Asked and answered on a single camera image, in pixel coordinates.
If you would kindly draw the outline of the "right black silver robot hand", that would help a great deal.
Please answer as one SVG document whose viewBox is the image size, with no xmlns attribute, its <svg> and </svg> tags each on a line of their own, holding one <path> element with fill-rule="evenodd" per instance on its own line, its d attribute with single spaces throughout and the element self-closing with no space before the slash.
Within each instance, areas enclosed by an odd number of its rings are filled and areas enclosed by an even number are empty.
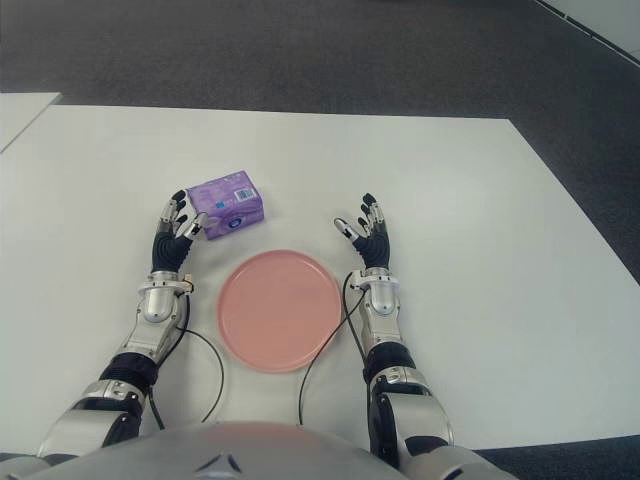
<svg viewBox="0 0 640 480">
<path fill-rule="evenodd" d="M 352 244 L 366 269 L 388 270 L 391 247 L 381 205 L 372 194 L 366 193 L 362 197 L 360 209 L 364 214 L 363 217 L 358 218 L 362 233 L 358 233 L 341 218 L 334 219 L 334 226 Z"/>
</svg>

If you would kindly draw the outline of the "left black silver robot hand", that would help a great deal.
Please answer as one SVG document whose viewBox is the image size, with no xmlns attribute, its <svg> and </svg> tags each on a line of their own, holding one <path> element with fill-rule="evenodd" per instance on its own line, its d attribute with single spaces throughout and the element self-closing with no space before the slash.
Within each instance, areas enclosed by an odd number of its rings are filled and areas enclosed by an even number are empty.
<svg viewBox="0 0 640 480">
<path fill-rule="evenodd" d="M 190 219 L 183 210 L 190 202 L 185 189 L 174 193 L 163 208 L 158 220 L 151 250 L 151 273 L 177 274 L 187 258 L 197 235 L 208 221 L 206 212 Z"/>
</svg>

